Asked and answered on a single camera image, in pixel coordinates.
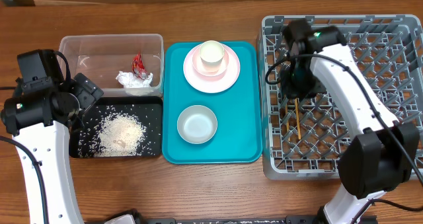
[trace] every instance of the pink plate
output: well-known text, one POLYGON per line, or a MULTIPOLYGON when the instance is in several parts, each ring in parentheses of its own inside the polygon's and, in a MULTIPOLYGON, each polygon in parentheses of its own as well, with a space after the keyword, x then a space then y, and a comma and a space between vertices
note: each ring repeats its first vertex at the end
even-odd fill
POLYGON ((200 45, 192 48, 184 60, 184 75, 188 83, 203 93, 219 93, 229 89, 238 79, 241 66, 237 54, 226 45, 223 45, 229 55, 229 61, 224 73, 218 76, 204 76, 197 72, 192 65, 192 56, 200 45))
POLYGON ((194 55, 192 55, 192 64, 194 66, 194 69, 204 76, 218 76, 222 74, 223 72, 225 72, 228 63, 229 63, 229 54, 227 53, 226 50, 220 64, 214 65, 212 67, 208 67, 207 65, 204 65, 200 57, 200 48, 197 48, 194 51, 194 55))

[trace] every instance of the wooden surface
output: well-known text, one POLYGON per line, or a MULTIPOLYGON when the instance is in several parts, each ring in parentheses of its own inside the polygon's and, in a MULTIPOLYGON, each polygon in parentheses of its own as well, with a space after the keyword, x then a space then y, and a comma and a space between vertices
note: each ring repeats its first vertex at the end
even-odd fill
MULTIPOLYGON (((266 15, 414 14, 422 0, 296 0, 238 3, 95 5, 0 8, 0 86, 20 75, 16 56, 37 48, 58 49, 68 35, 159 33, 175 42, 246 40, 254 43, 266 15)), ((11 91, 0 91, 0 108, 11 91)), ((0 134, 6 135, 0 125, 0 134)), ((0 144, 0 222, 29 223, 22 169, 14 147, 0 144)), ((338 180, 268 180, 262 161, 249 165, 172 165, 158 159, 71 159, 84 220, 137 208, 146 217, 238 218, 314 214, 339 186, 338 180)), ((386 195, 405 205, 423 203, 418 182, 386 195)), ((421 223, 422 213, 379 204, 367 214, 380 223, 421 223)))

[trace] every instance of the crumpled paper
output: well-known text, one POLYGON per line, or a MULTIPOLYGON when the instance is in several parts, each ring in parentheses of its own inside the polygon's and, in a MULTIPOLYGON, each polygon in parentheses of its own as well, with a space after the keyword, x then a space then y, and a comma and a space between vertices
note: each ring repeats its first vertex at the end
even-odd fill
POLYGON ((150 87, 151 82, 153 81, 153 74, 147 76, 146 79, 140 79, 134 75, 132 72, 122 72, 119 71, 119 75, 116 77, 121 85, 125 89, 128 88, 147 88, 150 87))

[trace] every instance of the blue tray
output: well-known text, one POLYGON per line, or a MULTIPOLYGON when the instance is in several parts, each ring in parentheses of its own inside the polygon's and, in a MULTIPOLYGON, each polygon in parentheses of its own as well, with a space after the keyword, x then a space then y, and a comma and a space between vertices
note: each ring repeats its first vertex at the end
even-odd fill
POLYGON ((251 163, 261 155, 256 51, 248 42, 222 43, 238 55, 241 72, 231 88, 215 94, 197 91, 184 76, 185 56, 199 42, 176 43, 166 52, 162 149, 171 163, 251 163), (207 106, 217 117, 216 134, 200 145, 184 141, 176 129, 179 114, 192 105, 207 106))

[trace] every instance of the dish rack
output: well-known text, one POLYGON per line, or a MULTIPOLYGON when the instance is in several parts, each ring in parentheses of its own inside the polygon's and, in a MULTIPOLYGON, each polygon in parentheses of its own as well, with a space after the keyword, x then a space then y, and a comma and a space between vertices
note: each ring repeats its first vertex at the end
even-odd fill
MULTIPOLYGON (((358 67, 379 99, 401 122, 422 131, 423 31, 414 15, 268 16, 257 40, 262 109, 263 169, 272 180, 338 178, 338 160, 351 140, 330 94, 299 101, 282 98, 279 85, 268 85, 268 68, 287 52, 281 31, 292 20, 306 19, 312 29, 337 26, 358 67)), ((280 67, 269 80, 278 78, 280 67)), ((416 164, 423 168, 422 136, 416 164)))

